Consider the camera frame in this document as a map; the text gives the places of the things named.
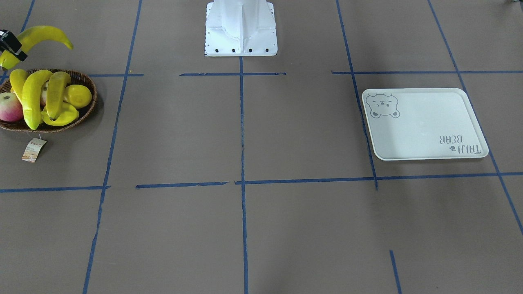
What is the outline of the yellow banana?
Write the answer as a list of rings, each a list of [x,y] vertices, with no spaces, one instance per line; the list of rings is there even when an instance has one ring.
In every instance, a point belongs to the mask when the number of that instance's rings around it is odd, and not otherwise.
[[[55,41],[65,45],[68,49],[73,50],[74,48],[73,43],[71,43],[63,30],[49,25],[30,27],[16,37],[22,44],[22,52],[20,52],[19,55],[13,55],[8,51],[1,52],[0,65],[4,71],[12,69],[18,65],[18,63],[26,60],[28,52],[43,41]]]
[[[19,102],[22,103],[22,92],[24,84],[28,79],[30,73],[24,69],[15,69],[9,75],[9,81],[11,83],[11,92],[16,95]]]
[[[29,129],[36,130],[41,124],[40,97],[42,87],[47,82],[53,72],[42,69],[31,73],[24,83],[21,95],[22,111],[24,121]]]
[[[71,84],[71,76],[67,72],[56,72],[51,75],[47,88],[47,113],[51,119],[56,119],[63,103],[64,90]]]

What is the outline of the brown wicker basket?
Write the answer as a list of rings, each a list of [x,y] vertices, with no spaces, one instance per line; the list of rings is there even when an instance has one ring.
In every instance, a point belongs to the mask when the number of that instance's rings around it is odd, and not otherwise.
[[[1,128],[56,133],[80,125],[94,111],[98,91],[71,69],[15,69],[1,85]]]

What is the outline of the red pink apple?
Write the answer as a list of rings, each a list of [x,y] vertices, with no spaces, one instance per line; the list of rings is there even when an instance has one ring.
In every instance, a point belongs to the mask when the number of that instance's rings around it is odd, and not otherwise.
[[[17,122],[24,118],[19,99],[12,92],[0,94],[0,119],[5,122]]]

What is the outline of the yellow lemon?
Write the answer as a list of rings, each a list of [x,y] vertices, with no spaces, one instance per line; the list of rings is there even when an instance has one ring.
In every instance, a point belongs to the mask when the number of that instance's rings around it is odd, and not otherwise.
[[[76,109],[88,106],[93,99],[93,94],[83,85],[69,85],[64,90],[63,100]]]

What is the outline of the yellow starfruit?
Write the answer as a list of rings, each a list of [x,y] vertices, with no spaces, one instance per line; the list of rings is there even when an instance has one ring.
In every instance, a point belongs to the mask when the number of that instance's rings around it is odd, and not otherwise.
[[[76,121],[80,117],[80,112],[71,104],[63,102],[60,108],[60,113],[56,119],[51,119],[47,113],[45,106],[41,111],[43,122],[47,125],[55,127],[63,127]]]

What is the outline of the paper price tag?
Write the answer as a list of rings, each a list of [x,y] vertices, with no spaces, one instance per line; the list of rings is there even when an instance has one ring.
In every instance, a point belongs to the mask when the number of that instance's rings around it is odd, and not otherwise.
[[[25,162],[35,163],[46,143],[47,141],[41,138],[32,138],[26,146],[21,159]]]

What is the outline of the white rectangular bear tray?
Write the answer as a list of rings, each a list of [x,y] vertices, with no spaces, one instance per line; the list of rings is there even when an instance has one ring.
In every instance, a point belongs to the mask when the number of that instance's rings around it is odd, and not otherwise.
[[[367,89],[361,98],[374,154],[383,161],[489,154],[469,97],[461,89]]]

